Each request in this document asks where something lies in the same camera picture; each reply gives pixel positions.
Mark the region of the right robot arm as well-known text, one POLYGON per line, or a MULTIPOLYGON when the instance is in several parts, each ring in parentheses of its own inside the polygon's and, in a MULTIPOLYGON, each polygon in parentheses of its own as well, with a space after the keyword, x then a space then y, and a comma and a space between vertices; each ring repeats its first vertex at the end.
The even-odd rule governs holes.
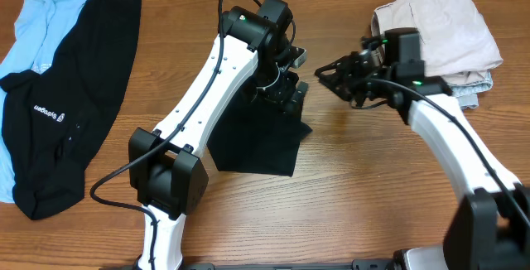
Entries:
POLYGON ((354 52, 320 67, 319 82, 354 108, 396 109, 431 149, 459 206, 442 244, 396 252, 395 269, 527 269, 529 189, 485 146, 440 77, 418 55, 369 62, 354 52))

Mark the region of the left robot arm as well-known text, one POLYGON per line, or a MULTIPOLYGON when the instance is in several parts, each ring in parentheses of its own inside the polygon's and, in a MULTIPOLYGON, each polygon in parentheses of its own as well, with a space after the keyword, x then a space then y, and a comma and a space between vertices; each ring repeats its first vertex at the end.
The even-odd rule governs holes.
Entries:
POLYGON ((180 267, 176 245, 208 183, 200 159, 219 118, 249 79, 262 81, 258 92, 281 112, 301 114, 307 85, 289 68, 302 53, 285 37, 293 24, 287 5, 221 12, 210 57, 182 100, 152 132, 139 128, 130 138, 130 183, 146 217, 137 269, 180 267))

